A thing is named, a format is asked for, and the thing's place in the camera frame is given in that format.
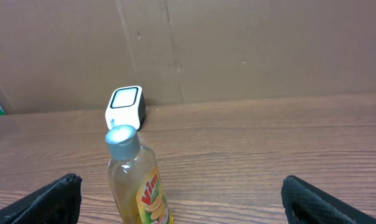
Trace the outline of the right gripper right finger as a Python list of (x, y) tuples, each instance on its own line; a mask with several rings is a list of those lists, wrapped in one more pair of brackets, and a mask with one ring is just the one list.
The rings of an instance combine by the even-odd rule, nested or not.
[(289, 224), (376, 224), (376, 218), (294, 175), (283, 180), (281, 195)]

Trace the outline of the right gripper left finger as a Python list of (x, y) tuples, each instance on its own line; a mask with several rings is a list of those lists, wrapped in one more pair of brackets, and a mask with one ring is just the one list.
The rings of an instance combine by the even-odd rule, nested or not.
[(82, 178), (66, 174), (0, 209), (0, 224), (76, 224), (80, 216)]

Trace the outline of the yellow dish soap bottle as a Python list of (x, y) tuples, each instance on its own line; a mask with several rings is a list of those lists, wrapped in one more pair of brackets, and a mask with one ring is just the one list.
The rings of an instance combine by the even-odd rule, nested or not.
[(122, 222), (173, 224), (155, 153), (140, 142), (135, 128), (116, 126), (105, 142), (111, 155), (109, 184)]

